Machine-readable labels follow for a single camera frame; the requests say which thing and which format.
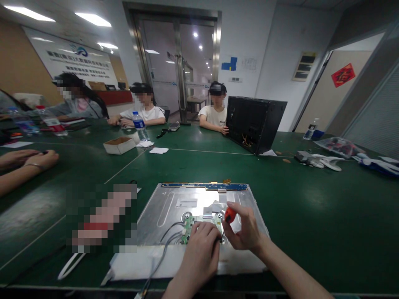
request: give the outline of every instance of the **bracelet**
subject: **bracelet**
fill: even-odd
[[[44,167],[43,167],[42,165],[39,165],[39,164],[37,164],[37,163],[26,164],[26,165],[24,165],[23,167],[25,167],[25,166],[30,166],[30,165],[36,166],[36,167],[40,168],[41,171],[44,171],[44,170],[45,170]]]

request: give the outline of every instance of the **white box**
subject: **white box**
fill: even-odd
[[[136,147],[136,143],[133,138],[130,137],[119,137],[114,140],[103,143],[105,150],[109,154],[124,154],[128,150]]]

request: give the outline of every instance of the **white t-shirt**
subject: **white t-shirt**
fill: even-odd
[[[133,109],[129,109],[126,111],[123,111],[120,113],[120,115],[123,118],[127,118],[127,119],[133,119]],[[141,116],[141,118],[143,119],[144,122],[146,122],[147,120],[151,120],[151,119],[158,119],[158,118],[164,118],[165,117],[165,110],[163,110],[161,107],[155,106],[154,108],[152,108],[151,110],[145,110],[144,107],[142,107],[139,111],[138,114]]]
[[[198,117],[203,114],[207,117],[207,122],[223,127],[226,125],[227,109],[223,108],[222,112],[217,112],[213,106],[205,106],[198,113]]]

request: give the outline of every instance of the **orange screwdriver handle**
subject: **orange screwdriver handle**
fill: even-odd
[[[236,214],[237,213],[233,209],[227,207],[226,213],[224,213],[224,221],[230,224],[236,218]]]

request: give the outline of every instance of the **green circuit board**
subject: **green circuit board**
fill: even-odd
[[[219,230],[220,234],[223,233],[222,229],[222,220],[217,216],[214,215],[212,218],[211,217],[205,217],[204,216],[189,216],[185,221],[184,221],[184,228],[183,228],[183,235],[182,235],[182,244],[187,244],[187,242],[190,240],[191,236],[191,229],[194,223],[196,222],[211,222],[214,225],[216,225],[217,229]]]

